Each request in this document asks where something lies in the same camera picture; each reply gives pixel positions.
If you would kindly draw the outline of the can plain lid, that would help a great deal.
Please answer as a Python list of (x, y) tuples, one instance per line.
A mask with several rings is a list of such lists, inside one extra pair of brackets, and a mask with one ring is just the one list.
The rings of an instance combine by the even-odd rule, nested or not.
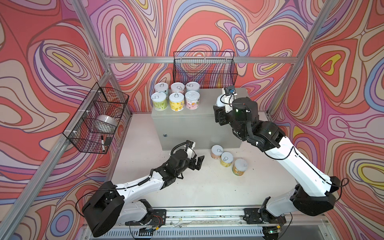
[(190, 110), (196, 110), (200, 103), (200, 93), (196, 91), (188, 91), (185, 95), (186, 107)]

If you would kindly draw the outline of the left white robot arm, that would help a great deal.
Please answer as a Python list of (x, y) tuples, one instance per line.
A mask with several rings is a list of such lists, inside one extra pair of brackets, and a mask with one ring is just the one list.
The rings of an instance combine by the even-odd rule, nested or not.
[(154, 210), (143, 197), (169, 187), (177, 179), (182, 180), (187, 169), (199, 171), (205, 156), (196, 154), (195, 145), (192, 141), (176, 145), (166, 162), (142, 178), (116, 185), (108, 181), (92, 191), (92, 197), (82, 207), (82, 214), (93, 237), (101, 237), (119, 224), (142, 226), (141, 233), (162, 227), (167, 211)]

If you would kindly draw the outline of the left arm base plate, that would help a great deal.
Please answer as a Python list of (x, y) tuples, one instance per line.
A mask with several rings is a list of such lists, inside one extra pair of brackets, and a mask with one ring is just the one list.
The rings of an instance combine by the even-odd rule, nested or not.
[(138, 222), (125, 222), (126, 226), (151, 226), (152, 228), (161, 227), (166, 223), (167, 210), (155, 209), (147, 213), (144, 218)]

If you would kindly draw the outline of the can green yellow label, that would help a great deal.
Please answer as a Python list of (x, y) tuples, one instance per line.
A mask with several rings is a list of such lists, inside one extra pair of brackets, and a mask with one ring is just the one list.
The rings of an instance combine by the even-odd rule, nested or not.
[(163, 92), (153, 93), (151, 100), (156, 111), (164, 111), (168, 107), (167, 95)]

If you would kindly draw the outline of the can blue green label front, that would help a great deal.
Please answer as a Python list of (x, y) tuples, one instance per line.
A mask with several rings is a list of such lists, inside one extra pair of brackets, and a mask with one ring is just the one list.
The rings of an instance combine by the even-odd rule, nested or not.
[(220, 95), (220, 96), (218, 96), (218, 98), (217, 98), (216, 106), (219, 107), (219, 108), (220, 108), (220, 107), (225, 107), (225, 105), (226, 105), (226, 104), (224, 104), (223, 101), (222, 101), (222, 97), (223, 97), (223, 96), (224, 96), (224, 95)]

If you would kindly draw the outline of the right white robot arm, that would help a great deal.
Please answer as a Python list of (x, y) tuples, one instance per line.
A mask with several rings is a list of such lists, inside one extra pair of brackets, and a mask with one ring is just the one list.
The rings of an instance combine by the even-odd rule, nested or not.
[(288, 193), (264, 200), (256, 214), (258, 223), (269, 223), (296, 211), (314, 217), (334, 208), (339, 201), (334, 193), (342, 191), (343, 181), (315, 167), (274, 122), (261, 121), (256, 102), (248, 97), (235, 99), (222, 94), (213, 108), (217, 123), (230, 125), (238, 139), (277, 161), (297, 182)]

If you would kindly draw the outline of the can yellow label front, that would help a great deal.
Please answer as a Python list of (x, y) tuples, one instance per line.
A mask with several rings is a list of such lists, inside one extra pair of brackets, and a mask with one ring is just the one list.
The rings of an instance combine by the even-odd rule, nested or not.
[(172, 93), (169, 96), (169, 104), (172, 111), (180, 112), (185, 107), (185, 96), (182, 93)]

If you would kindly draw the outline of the can red label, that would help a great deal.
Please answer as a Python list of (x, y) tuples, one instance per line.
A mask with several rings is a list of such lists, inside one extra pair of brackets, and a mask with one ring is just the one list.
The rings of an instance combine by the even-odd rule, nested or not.
[(155, 85), (156, 93), (164, 93), (167, 96), (169, 95), (169, 85), (165, 82), (161, 82)]

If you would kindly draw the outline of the can blue label back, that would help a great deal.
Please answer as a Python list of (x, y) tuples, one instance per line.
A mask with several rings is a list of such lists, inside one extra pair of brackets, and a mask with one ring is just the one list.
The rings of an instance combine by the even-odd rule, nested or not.
[(190, 92), (190, 91), (199, 92), (200, 91), (200, 84), (197, 82), (188, 82), (186, 84), (186, 90), (187, 90), (187, 92)]

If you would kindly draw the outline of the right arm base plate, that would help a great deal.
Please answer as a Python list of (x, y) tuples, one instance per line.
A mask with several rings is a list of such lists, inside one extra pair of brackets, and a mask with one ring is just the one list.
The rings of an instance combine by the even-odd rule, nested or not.
[(275, 217), (267, 210), (260, 210), (259, 208), (245, 208), (243, 220), (249, 224), (277, 224), (284, 225), (287, 223), (284, 215)]

